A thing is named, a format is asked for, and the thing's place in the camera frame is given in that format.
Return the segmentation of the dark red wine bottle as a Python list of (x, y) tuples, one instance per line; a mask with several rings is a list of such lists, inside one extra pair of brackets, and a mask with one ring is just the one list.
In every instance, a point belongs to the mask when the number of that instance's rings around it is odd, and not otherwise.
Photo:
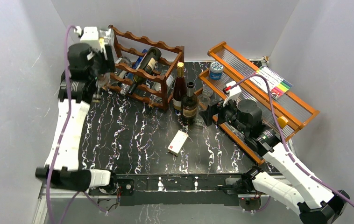
[(184, 63), (177, 63), (177, 77), (173, 89), (173, 107), (177, 111), (182, 110), (182, 97), (186, 94), (187, 87), (184, 74)]

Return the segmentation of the clear glass bottle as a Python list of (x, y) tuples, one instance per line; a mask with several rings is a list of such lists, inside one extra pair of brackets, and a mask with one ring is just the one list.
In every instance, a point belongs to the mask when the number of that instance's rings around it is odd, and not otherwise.
[(198, 113), (206, 111), (210, 102), (213, 90), (209, 86), (202, 88), (202, 93), (198, 96)]

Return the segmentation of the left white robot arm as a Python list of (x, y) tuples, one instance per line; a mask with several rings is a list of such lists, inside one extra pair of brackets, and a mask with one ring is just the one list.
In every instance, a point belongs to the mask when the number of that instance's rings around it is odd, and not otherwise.
[(50, 154), (35, 177), (54, 189), (87, 191), (101, 188), (107, 194), (118, 190), (116, 174), (106, 169), (79, 169), (78, 151), (85, 118), (91, 103), (101, 99), (99, 78), (115, 71), (112, 47), (100, 50), (88, 43), (68, 47), (68, 67), (61, 74), (58, 122)]

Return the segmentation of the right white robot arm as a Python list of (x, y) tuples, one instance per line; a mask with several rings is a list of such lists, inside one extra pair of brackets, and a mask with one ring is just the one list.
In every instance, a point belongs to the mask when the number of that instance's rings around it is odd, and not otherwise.
[(297, 213), (304, 224), (332, 224), (341, 216), (348, 194), (343, 190), (332, 192), (316, 182), (313, 174), (304, 172), (295, 155), (285, 150), (280, 134), (263, 123), (262, 110), (255, 101), (222, 100), (199, 114), (207, 126), (217, 115), (217, 124), (228, 123), (235, 128), (250, 149), (273, 164), (290, 182), (287, 185), (253, 166), (236, 182), (219, 186), (220, 190), (266, 193)]

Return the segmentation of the green wine bottle brown label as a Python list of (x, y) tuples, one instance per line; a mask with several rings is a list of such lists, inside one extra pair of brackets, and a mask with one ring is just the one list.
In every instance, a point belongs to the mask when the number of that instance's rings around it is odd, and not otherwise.
[(187, 126), (195, 123), (197, 115), (198, 98), (194, 94), (194, 87), (194, 82), (189, 82), (187, 92), (182, 97), (182, 123)]

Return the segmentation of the clear bottle gold label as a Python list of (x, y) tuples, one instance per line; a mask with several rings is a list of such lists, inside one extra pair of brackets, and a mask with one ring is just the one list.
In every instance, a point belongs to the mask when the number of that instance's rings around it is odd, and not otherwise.
[(114, 56), (112, 52), (113, 38), (113, 31), (110, 28), (108, 30), (99, 30), (99, 65), (95, 71), (97, 90), (92, 97), (95, 103), (99, 103), (101, 101), (101, 92), (109, 83), (110, 73), (114, 71)]

